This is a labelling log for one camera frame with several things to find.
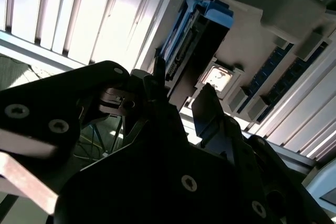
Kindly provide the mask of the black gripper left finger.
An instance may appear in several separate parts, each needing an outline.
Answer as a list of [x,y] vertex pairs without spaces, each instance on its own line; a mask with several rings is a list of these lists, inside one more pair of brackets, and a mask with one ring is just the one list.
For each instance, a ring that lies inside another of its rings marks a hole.
[[[185,134],[164,84],[165,61],[157,59],[154,73],[143,77],[104,61],[10,88],[1,92],[1,132],[47,143],[66,135],[76,145],[84,126],[120,115],[124,124],[120,149],[145,133]],[[72,151],[60,159],[61,165]]]

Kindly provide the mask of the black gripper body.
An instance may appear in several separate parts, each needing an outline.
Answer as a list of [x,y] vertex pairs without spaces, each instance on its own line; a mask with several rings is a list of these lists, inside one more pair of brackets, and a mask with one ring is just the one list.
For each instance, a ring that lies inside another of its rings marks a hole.
[[242,204],[235,169],[252,149],[221,139],[214,151],[185,134],[141,134],[129,145],[72,175],[56,193],[37,176],[61,166],[75,143],[1,135],[1,174],[53,215],[54,223],[227,223]]

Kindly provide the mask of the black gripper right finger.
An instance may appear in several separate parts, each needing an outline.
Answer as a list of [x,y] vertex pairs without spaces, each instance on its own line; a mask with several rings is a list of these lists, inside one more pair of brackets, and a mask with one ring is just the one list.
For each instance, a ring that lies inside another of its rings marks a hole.
[[200,147],[221,155],[224,223],[331,223],[301,181],[262,137],[244,137],[207,84],[192,104]]

